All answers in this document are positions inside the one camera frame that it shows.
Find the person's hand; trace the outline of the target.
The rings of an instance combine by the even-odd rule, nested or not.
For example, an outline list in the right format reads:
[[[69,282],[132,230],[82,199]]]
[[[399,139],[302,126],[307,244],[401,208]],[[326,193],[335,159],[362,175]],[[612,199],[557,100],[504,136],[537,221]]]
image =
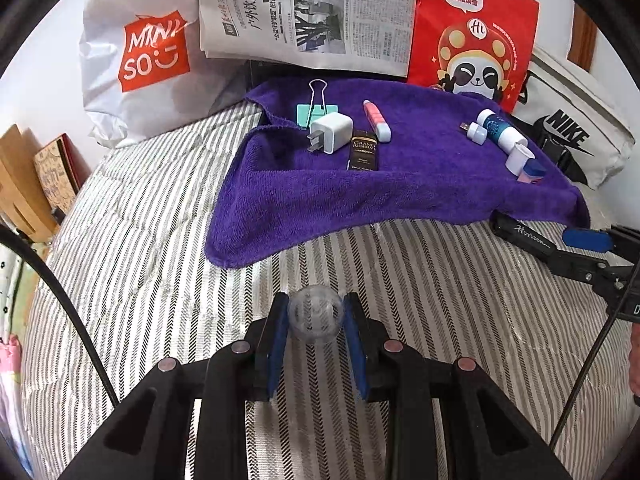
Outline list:
[[[629,387],[635,396],[640,396],[640,324],[631,325],[631,350],[629,352]]]

